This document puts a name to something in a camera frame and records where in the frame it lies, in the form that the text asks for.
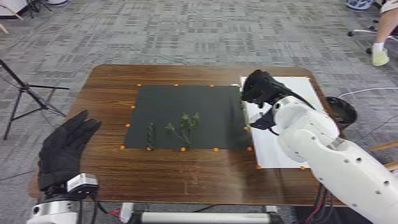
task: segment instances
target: white paper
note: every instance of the white paper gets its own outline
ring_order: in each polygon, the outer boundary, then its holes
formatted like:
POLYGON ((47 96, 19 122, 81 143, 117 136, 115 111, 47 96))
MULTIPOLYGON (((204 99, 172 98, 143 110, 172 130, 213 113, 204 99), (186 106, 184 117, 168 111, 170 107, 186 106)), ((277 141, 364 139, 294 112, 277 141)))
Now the white paper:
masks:
MULTIPOLYGON (((301 96, 309 104, 314 106, 316 110, 325 111, 316 96, 316 92, 310 86, 309 78, 307 77, 273 77, 273 78, 293 90, 293 92, 301 96)), ((245 83, 245 79, 246 77, 239 78, 241 86, 245 83)), ((269 105, 264 104, 262 109, 259 109, 255 104, 246 102, 243 104, 246 109, 245 112, 248 123, 252 123, 261 117, 259 112, 266 113, 269 105)), ((294 162, 284 155, 282 149, 278 148, 277 144, 277 136, 269 133, 269 131, 250 128, 250 133, 252 133, 257 165, 262 168, 300 168, 301 166, 309 168, 307 163, 294 162)))

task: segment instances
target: person's leg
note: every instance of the person's leg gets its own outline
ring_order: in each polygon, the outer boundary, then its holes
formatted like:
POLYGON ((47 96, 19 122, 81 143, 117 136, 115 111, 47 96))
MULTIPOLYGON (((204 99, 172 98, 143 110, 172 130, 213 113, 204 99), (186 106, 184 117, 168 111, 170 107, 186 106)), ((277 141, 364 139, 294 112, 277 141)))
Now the person's leg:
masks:
POLYGON ((378 21, 376 40, 373 43, 371 61, 374 66, 381 66, 389 62, 387 50, 383 49, 383 42, 390 32, 398 26, 398 1, 390 1, 381 7, 381 16, 378 21))

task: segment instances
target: shoe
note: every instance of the shoe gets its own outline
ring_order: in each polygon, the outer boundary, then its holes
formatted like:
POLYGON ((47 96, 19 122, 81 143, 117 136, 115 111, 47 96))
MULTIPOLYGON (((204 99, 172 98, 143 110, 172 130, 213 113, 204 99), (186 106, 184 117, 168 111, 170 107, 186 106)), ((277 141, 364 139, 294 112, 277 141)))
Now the shoe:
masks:
POLYGON ((371 53, 371 64, 381 66, 389 63, 387 49, 371 53))

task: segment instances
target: gray carpet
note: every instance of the gray carpet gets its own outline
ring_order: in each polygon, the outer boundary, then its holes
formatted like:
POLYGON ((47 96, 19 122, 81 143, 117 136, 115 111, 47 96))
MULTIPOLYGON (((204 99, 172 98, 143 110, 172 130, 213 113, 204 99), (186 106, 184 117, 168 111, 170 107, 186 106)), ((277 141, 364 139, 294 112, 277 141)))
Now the gray carpet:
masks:
MULTIPOLYGON (((374 68, 364 53, 373 37, 349 38, 346 31, 369 26, 376 9, 351 12, 342 2, 72 0, 51 12, 42 9, 33 19, 24 14, 24 21, 1 21, 10 34, 0 33, 0 57, 24 81, 70 88, 53 96, 53 104, 65 112, 99 64, 300 66, 312 71, 323 93, 332 96, 362 88, 396 87, 398 43, 387 44, 389 65, 374 68)), ((0 80, 0 131, 14 97, 15 89, 0 80)), ((358 111, 357 123, 344 131, 355 140, 398 114, 398 92, 364 92, 344 99, 358 111)), ((33 106, 24 99, 19 111, 33 106)), ((33 170, 42 139, 60 122, 46 112, 15 122, 8 140, 0 141, 0 178, 33 170)), ((365 149, 398 139, 396 126, 398 119, 358 141, 365 149)), ((394 149, 373 156, 381 162, 398 160, 394 149)), ((0 180, 0 223, 23 223, 28 218, 30 178, 31 173, 0 180)), ((149 205, 154 211, 198 207, 149 205)), ((261 207, 214 207, 211 211, 218 210, 261 211, 261 207)), ((99 215, 97 223, 115 223, 110 218, 99 215)))

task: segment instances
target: dark gray mat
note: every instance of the dark gray mat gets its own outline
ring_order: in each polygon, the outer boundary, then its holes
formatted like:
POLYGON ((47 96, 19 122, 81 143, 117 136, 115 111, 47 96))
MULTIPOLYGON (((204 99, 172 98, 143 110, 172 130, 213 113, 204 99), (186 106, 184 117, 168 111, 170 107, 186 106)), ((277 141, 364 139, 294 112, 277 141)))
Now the dark gray mat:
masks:
POLYGON ((198 113, 191 132, 191 148, 245 149, 248 134, 243 130, 239 89, 232 86, 147 86, 138 90, 131 127, 124 138, 126 148, 147 147, 147 127, 152 123, 152 147, 175 149, 182 141, 165 129, 168 123, 179 133, 181 114, 198 113))

